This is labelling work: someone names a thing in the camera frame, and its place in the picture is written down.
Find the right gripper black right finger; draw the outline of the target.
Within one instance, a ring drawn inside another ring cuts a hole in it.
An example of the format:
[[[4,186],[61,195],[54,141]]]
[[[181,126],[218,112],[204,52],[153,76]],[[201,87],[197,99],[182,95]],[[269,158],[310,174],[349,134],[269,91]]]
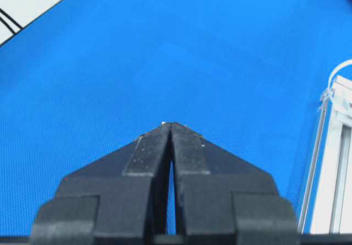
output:
[[[186,244],[299,244],[273,177],[173,123],[177,220]]]

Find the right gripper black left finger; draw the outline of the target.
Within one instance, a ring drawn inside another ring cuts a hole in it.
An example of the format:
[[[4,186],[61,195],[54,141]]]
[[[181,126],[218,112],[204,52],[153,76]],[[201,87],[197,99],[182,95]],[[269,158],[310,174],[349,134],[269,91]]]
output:
[[[65,176],[31,244],[147,244],[167,229],[171,124]]]

